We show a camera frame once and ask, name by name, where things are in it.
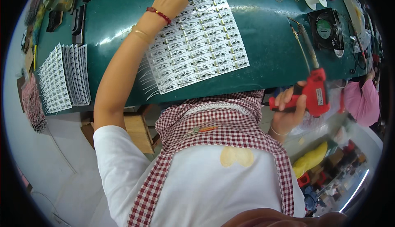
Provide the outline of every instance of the green workbench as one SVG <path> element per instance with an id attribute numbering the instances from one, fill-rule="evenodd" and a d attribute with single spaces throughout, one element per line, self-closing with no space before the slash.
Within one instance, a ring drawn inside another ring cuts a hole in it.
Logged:
<path id="1" fill-rule="evenodd" d="M 306 79 L 308 71 L 286 18 L 290 16 L 304 24 L 311 36 L 306 13 L 312 10 L 304 0 L 299 2 L 293 0 L 283 2 L 275 0 L 227 1 L 244 41 L 250 66 L 163 95 L 155 95 L 149 101 L 146 101 L 146 95 L 141 90 L 143 88 L 141 83 L 136 81 L 126 106 L 292 85 L 299 80 Z M 151 6 L 152 2 L 153 0 L 91 0 L 87 3 L 85 43 L 88 49 L 88 76 L 93 101 L 101 77 L 112 56 L 130 32 L 131 26 L 137 23 L 139 17 L 145 12 L 145 8 Z M 79 5 L 82 5 L 81 0 L 78 0 L 77 6 Z M 328 0 L 328 7 L 349 17 L 343 0 Z M 317 10 L 323 8 L 322 5 L 317 4 Z M 45 15 L 37 48 L 38 66 L 42 65 L 59 42 L 65 45 L 72 43 L 71 22 L 72 16 L 70 13 L 65 13 L 63 22 L 56 31 L 47 33 L 45 28 L 48 25 L 48 13 Z M 340 17 L 340 22 L 345 47 L 343 58 L 338 59 L 333 50 L 316 49 L 318 62 L 325 69 L 328 80 L 345 79 L 366 73 L 359 68 L 355 74 L 350 73 L 350 69 L 354 68 L 354 57 L 350 47 L 349 30 L 344 18 Z M 74 107 L 58 112 L 58 114 L 92 109 L 93 103 L 91 106 Z"/>

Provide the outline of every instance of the silver bangle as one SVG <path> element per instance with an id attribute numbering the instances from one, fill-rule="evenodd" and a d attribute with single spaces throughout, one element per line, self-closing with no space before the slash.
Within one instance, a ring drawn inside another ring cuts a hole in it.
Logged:
<path id="1" fill-rule="evenodd" d="M 286 136 L 286 135 L 289 134 L 289 132 L 288 132 L 288 133 L 286 133 L 285 135 L 280 135 L 278 132 L 274 131 L 273 127 L 271 126 L 271 123 L 270 123 L 270 128 L 271 128 L 272 131 L 273 131 L 276 135 L 278 135 L 278 136 Z"/>

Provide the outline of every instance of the electronic component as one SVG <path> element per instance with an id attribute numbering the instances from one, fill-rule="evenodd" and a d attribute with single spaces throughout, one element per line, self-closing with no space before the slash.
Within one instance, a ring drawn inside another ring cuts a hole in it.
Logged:
<path id="1" fill-rule="evenodd" d="M 250 65 L 226 0 L 191 0 L 146 56 L 137 78 L 147 99 Z"/>

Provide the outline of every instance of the black fan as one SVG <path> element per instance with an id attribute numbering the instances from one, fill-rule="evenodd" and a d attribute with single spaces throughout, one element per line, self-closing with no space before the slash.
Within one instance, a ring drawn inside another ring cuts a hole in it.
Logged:
<path id="1" fill-rule="evenodd" d="M 307 17 L 317 48 L 344 50 L 342 27 L 336 10 L 329 7 L 308 13 Z"/>

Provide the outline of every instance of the worker in pink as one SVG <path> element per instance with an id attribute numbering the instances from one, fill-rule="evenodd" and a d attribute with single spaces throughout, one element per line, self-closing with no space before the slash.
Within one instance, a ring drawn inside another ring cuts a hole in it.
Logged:
<path id="1" fill-rule="evenodd" d="M 344 107 L 364 127 L 372 126 L 380 115 L 378 93 L 373 85 L 374 76 L 374 71 L 371 71 L 362 87 L 360 82 L 349 81 L 344 89 Z"/>

